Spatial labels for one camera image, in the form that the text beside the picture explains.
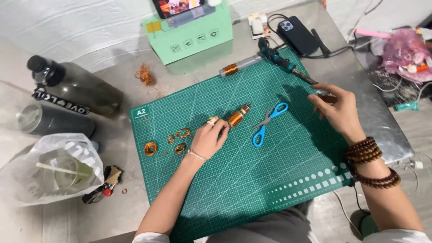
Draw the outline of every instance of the pink plastic bag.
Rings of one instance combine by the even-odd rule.
[[[385,46],[382,65],[391,74],[397,73],[409,81],[423,83],[432,80],[431,66],[417,73],[411,73],[408,69],[410,65],[413,69],[413,66],[426,63],[427,59],[432,60],[432,54],[416,32],[412,29],[399,29]]]

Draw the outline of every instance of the silver bracelet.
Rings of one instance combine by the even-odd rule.
[[[187,152],[190,153],[190,154],[192,154],[192,155],[194,155],[195,157],[198,157],[198,158],[204,160],[204,162],[206,162],[208,160],[208,159],[206,159],[206,158],[204,158],[204,157],[202,157],[202,156],[194,153],[192,150],[188,150]]]

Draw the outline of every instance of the hand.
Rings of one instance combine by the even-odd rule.
[[[352,92],[325,83],[312,85],[312,88],[325,90],[334,95],[308,96],[308,99],[315,105],[314,111],[320,113],[320,119],[325,116],[350,146],[366,138],[357,114],[356,97]]]
[[[226,121],[219,119],[214,126],[204,124],[195,133],[191,150],[206,159],[210,159],[220,148],[228,137],[229,125]]]

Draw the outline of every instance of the green cardboard box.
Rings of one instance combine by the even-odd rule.
[[[168,19],[161,20],[159,17],[152,17],[142,23],[150,45],[163,64],[172,63],[232,40],[231,16],[226,1],[222,0],[215,8],[215,12],[177,28],[170,29]]]

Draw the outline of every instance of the ring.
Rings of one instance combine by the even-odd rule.
[[[210,116],[210,117],[208,118],[208,121],[209,121],[209,122],[212,122],[213,124],[215,124],[215,123],[217,122],[217,120],[219,120],[219,119],[216,119],[216,118],[214,118],[214,117],[212,117],[212,116]]]
[[[174,140],[175,140],[174,135],[171,134],[171,135],[168,136],[168,144],[173,144]]]
[[[179,133],[181,133],[181,132],[183,132],[183,131],[186,131],[186,134],[185,134],[185,135],[178,135]],[[178,130],[177,133],[176,133],[177,137],[187,137],[187,136],[189,136],[189,134],[191,134],[191,131],[190,131],[188,128],[180,129],[180,130]]]
[[[186,149],[186,145],[185,144],[179,144],[177,145],[177,147],[175,147],[174,152],[175,153],[181,153]]]
[[[144,153],[148,156],[154,155],[156,153],[156,151],[158,150],[158,147],[156,146],[155,143],[153,142],[148,142],[145,146],[144,146]]]

